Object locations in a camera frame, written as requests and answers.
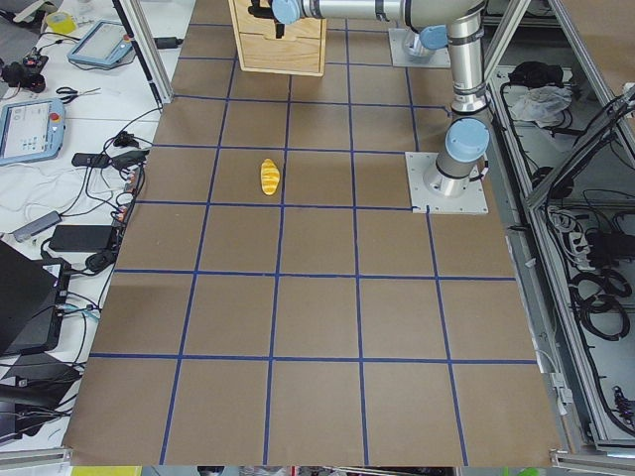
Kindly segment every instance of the white mounting plate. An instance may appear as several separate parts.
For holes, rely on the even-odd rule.
[[[393,66],[449,68],[447,48],[437,50],[433,55],[426,58],[413,58],[404,50],[403,45],[406,35],[408,35],[408,30],[403,28],[388,29]]]
[[[408,170],[408,186],[410,201],[415,213],[436,214],[468,214],[484,215],[487,213],[487,201],[480,180],[471,181],[463,195],[446,197],[431,192],[424,184],[424,171],[437,159],[436,153],[407,152],[406,168]],[[478,168],[474,166],[470,177],[477,177]]]

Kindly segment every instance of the blue joint cap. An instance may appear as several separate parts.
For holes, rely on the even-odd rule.
[[[280,23],[291,25],[300,20],[300,6],[297,0],[273,0],[271,8]]]
[[[445,135],[445,148],[458,162],[477,161],[485,153],[489,144],[489,131],[485,124],[476,119],[459,119]]]
[[[440,50],[447,46],[447,28],[445,25],[427,27],[419,33],[419,41],[428,50]]]

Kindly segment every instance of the yellow cup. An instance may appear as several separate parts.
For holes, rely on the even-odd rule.
[[[51,27],[55,33],[68,35],[77,28],[72,20],[72,16],[66,12],[55,12],[47,16],[47,25]]]

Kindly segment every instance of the wooden box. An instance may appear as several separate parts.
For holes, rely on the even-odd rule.
[[[276,39],[273,20],[247,12],[250,0],[229,0],[240,67],[245,71],[322,76],[326,46],[326,20],[303,19],[285,27]]]

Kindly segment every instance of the yellow toy food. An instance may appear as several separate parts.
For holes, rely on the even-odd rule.
[[[271,159],[265,159],[260,166],[260,186],[265,195],[273,195],[280,183],[280,171]]]

